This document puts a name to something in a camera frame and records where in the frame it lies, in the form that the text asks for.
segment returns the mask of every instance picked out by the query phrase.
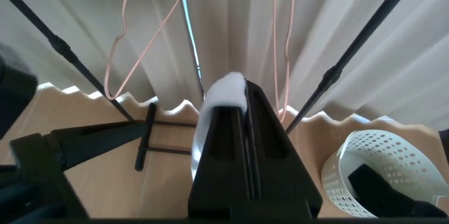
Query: curtain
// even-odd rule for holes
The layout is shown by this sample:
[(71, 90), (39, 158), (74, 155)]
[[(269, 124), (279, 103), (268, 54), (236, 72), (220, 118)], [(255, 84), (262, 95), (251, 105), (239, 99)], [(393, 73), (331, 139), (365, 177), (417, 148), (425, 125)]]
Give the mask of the curtain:
[[(123, 0), (24, 0), (68, 42), (103, 80), (107, 55), (121, 33)], [(276, 41), (279, 102), (283, 104), (283, 58), (290, 0), (277, 0)], [(299, 110), (384, 0), (295, 0), (288, 105)], [(128, 34), (118, 45), (111, 90), (132, 67), (175, 0), (130, 0)], [(164, 109), (187, 99), (197, 108), (202, 89), (230, 71), (259, 84), (274, 104), (273, 0), (187, 0), (179, 5), (126, 90), (138, 101), (157, 95)], [(189, 37), (189, 14), (194, 45)], [(344, 69), (340, 80), (307, 116), (324, 110), (335, 119), (356, 112), (387, 115), (402, 124), (446, 129), (449, 124), (449, 0), (402, 0)], [(0, 42), (11, 46), (38, 74), (59, 88), (93, 87), (50, 47), (7, 1), (0, 0)], [(195, 63), (195, 50), (201, 81)]]
[[(187, 0), (203, 87), (243, 72), (274, 104), (273, 0)], [(277, 3), (278, 86), (291, 0)], [(290, 95), (299, 110), (384, 0), (295, 0), (290, 38)], [(317, 102), (336, 119), (357, 112), (403, 124), (449, 124), (449, 0), (402, 0)]]

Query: white towel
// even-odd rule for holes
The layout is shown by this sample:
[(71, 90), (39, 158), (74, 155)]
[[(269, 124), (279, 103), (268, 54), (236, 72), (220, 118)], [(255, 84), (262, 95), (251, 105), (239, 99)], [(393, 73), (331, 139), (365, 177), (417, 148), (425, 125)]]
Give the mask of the white towel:
[(199, 112), (194, 141), (192, 144), (192, 178), (195, 179), (201, 153), (208, 134), (212, 111), (217, 106), (240, 107), (242, 113), (246, 112), (245, 95), (246, 81), (241, 73), (231, 72), (216, 81), (206, 94), (203, 106)]

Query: white plastic basket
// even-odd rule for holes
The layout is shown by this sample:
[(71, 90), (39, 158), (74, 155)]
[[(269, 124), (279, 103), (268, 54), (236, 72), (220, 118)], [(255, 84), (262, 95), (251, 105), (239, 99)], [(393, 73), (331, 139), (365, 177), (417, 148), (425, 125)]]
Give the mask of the white plastic basket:
[(331, 202), (353, 216), (376, 218), (354, 199), (348, 179), (362, 164), (414, 200), (436, 205), (440, 197), (449, 197), (449, 186), (438, 169), (408, 141), (383, 130), (355, 131), (321, 171), (321, 183)]

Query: wooden floor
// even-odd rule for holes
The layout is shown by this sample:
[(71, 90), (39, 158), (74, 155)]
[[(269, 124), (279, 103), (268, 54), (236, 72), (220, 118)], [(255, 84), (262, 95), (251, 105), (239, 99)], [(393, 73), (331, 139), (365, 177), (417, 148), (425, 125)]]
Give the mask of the wooden floor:
[[(136, 118), (145, 119), (148, 103), (138, 104), (125, 98), (122, 105)], [(293, 119), (289, 112), (284, 126)], [(178, 111), (158, 110), (156, 119), (196, 123), (197, 111), (183, 105)], [(31, 133), (49, 133), (53, 129), (124, 121), (104, 98), (89, 98), (75, 91), (70, 94), (47, 86), (39, 90), (33, 101), (0, 141), (0, 164), (12, 164), (8, 141)], [(304, 119), (290, 134), (304, 165), (323, 195), (320, 217), (347, 217), (334, 206), (321, 187), (320, 173), (325, 160), (354, 130), (384, 129), (407, 139), (426, 154), (449, 182), (449, 166), (438, 132), (425, 126), (404, 126), (395, 121), (366, 121), (352, 116), (334, 121), (324, 113)], [(194, 129), (155, 126), (150, 144), (188, 150), (192, 145)], [(66, 172), (70, 183), (87, 208), (96, 218), (184, 218), (192, 179), (190, 157), (180, 154), (150, 152), (143, 171), (134, 170), (135, 156), (140, 141), (134, 140), (111, 152), (80, 164)], [(449, 200), (442, 209), (449, 212)]]

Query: pink cord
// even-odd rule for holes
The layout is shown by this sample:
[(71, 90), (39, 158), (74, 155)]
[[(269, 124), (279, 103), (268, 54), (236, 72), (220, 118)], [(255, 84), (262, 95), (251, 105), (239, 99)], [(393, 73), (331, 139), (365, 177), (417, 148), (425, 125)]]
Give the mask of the pink cord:
[(114, 100), (114, 99), (118, 98), (121, 95), (121, 92), (122, 92), (123, 88), (125, 87), (126, 83), (128, 83), (128, 80), (131, 78), (131, 76), (133, 75), (135, 69), (138, 67), (139, 63), (142, 61), (144, 55), (147, 53), (147, 51), (149, 50), (149, 48), (153, 44), (153, 41), (155, 40), (156, 36), (162, 30), (162, 27), (166, 24), (168, 18), (171, 16), (173, 11), (175, 10), (175, 7), (180, 2), (180, 0), (176, 0), (175, 4), (173, 5), (173, 7), (168, 12), (166, 18), (162, 21), (162, 23), (159, 26), (159, 28), (157, 29), (156, 33), (154, 33), (154, 36), (152, 37), (152, 39), (147, 44), (147, 47), (145, 48), (145, 50), (140, 55), (140, 57), (138, 58), (137, 62), (135, 62), (134, 66), (131, 68), (131, 71), (128, 73), (128, 76), (125, 78), (125, 81), (123, 81), (123, 83), (120, 86), (120, 88), (117, 91), (117, 93), (115, 95), (111, 96), (109, 94), (109, 73), (111, 71), (112, 58), (114, 57), (114, 52), (115, 52), (116, 45), (119, 42), (119, 40), (125, 35), (126, 30), (127, 30), (126, 18), (125, 18), (125, 9), (126, 9), (126, 2), (127, 1), (128, 0), (123, 0), (123, 6), (121, 8), (121, 19), (123, 21), (123, 31), (117, 38), (115, 38), (114, 43), (112, 44), (111, 53), (109, 53), (109, 58), (108, 58), (108, 61), (107, 61), (107, 67), (106, 67), (106, 72), (105, 72), (105, 95), (110, 100)]
[(288, 32), (287, 32), (287, 39), (286, 39), (286, 47), (284, 51), (284, 57), (286, 58), (287, 62), (287, 70), (286, 70), (286, 94), (284, 95), (284, 101), (283, 101), (283, 110), (282, 113), (279, 114), (279, 102), (278, 102), (278, 76), (277, 76), (277, 70), (276, 70), (276, 0), (273, 2), (273, 48), (274, 48), (274, 91), (276, 93), (276, 113), (278, 113), (278, 117), (280, 116), (281, 122), (286, 118), (287, 113), (287, 104), (288, 104), (288, 92), (290, 89), (290, 58), (288, 57), (288, 44), (290, 43), (290, 36), (292, 32), (292, 26), (293, 26), (293, 15), (295, 13), (295, 0), (292, 0), (290, 5), (290, 20), (288, 21)]

